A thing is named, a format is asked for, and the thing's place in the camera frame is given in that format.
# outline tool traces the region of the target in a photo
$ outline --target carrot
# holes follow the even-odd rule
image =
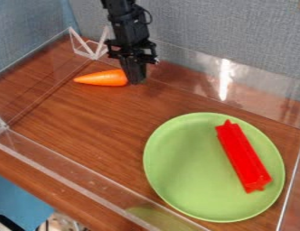
[[[77,77],[74,82],[101,86],[125,86],[128,78],[122,69],[113,69]]]

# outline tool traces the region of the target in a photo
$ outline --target gray wall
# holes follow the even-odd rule
[[[101,1],[70,3],[82,34],[98,39],[106,23]],[[296,0],[142,0],[142,6],[155,16],[155,39],[300,78]]]
[[[68,0],[0,0],[0,69],[74,24]]]

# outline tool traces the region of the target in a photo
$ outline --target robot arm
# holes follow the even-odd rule
[[[138,84],[147,78],[147,63],[159,63],[157,45],[149,41],[152,14],[136,4],[136,0],[102,0],[102,4],[116,34],[114,40],[106,40],[109,57],[120,59],[130,83]]]

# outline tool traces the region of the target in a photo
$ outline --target red block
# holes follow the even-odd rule
[[[227,120],[225,124],[216,127],[219,140],[237,172],[247,193],[264,190],[272,182],[269,172],[256,154],[252,144],[244,134],[243,128]]]

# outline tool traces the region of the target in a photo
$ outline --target plate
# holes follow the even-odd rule
[[[216,126],[237,123],[272,176],[265,190],[247,194]],[[144,150],[147,178],[159,196],[191,217],[235,222],[255,217],[277,200],[285,179],[281,154],[264,133],[229,115],[193,113],[179,116],[152,134]]]

